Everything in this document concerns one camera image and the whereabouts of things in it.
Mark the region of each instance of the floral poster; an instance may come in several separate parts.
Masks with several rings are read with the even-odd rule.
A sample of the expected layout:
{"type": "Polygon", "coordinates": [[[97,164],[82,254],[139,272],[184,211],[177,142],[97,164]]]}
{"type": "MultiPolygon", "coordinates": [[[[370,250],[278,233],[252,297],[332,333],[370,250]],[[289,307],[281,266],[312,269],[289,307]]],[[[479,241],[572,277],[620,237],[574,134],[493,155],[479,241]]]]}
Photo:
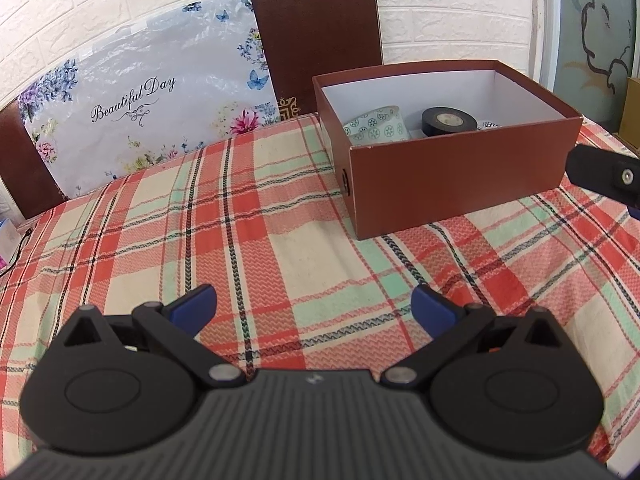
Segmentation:
{"type": "Polygon", "coordinates": [[[67,196],[279,117],[251,0],[137,22],[41,76],[18,106],[67,196]]]}

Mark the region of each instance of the checkered fabric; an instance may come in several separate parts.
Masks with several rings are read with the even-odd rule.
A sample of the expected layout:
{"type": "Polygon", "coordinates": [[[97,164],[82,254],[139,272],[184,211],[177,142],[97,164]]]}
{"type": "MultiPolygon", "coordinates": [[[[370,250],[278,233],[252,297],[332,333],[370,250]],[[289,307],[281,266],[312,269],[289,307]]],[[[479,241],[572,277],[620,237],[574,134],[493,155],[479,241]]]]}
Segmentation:
{"type": "MultiPolygon", "coordinates": [[[[580,142],[623,150],[593,123],[580,142]]],[[[591,452],[605,460],[640,419],[640,222],[566,180],[357,241],[318,122],[305,116],[114,181],[31,224],[0,278],[4,471],[32,450],[17,408],[24,381],[79,304],[124,314],[201,283],[216,287],[218,312],[200,341],[248,371],[379,373],[429,341],[409,307],[421,282],[500,314],[540,304],[606,396],[591,452]]]]}

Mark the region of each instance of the brown headboard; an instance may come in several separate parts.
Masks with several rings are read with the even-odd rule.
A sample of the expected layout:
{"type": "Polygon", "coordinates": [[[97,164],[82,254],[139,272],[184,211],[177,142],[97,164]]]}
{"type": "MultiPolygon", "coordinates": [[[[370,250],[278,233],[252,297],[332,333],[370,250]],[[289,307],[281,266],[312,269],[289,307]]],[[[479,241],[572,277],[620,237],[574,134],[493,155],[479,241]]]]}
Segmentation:
{"type": "MultiPolygon", "coordinates": [[[[312,76],[382,64],[376,0],[252,2],[283,119],[317,110],[312,76]]],[[[0,177],[25,218],[67,200],[31,142],[16,101],[0,110],[0,177]]]]}

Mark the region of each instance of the open box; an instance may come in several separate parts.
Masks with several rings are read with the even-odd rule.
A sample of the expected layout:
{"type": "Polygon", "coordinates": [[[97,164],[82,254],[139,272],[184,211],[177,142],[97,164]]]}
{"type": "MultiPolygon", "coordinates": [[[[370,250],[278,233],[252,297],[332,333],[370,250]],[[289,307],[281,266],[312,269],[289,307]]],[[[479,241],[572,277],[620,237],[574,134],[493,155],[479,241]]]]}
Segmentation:
{"type": "Polygon", "coordinates": [[[443,60],[315,76],[322,142],[358,239],[466,214],[557,187],[582,116],[494,60],[443,60]],[[400,107],[419,136],[422,112],[447,106],[499,128],[353,146],[342,124],[400,107]]]}

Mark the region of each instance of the metal pin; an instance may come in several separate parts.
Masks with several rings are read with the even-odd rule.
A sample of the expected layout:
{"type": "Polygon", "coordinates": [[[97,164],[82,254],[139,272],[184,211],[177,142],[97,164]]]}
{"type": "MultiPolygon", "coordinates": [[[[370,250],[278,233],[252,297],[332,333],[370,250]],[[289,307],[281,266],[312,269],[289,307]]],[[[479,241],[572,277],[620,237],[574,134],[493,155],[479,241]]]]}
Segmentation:
{"type": "Polygon", "coordinates": [[[394,384],[409,384],[415,381],[418,374],[406,366],[394,366],[385,372],[386,380],[394,384]]]}
{"type": "Polygon", "coordinates": [[[242,374],[242,370],[229,363],[212,366],[209,369],[209,377],[214,381],[234,381],[242,374]]]}
{"type": "Polygon", "coordinates": [[[631,170],[624,170],[622,172],[622,182],[627,186],[634,181],[634,172],[631,170]]]}

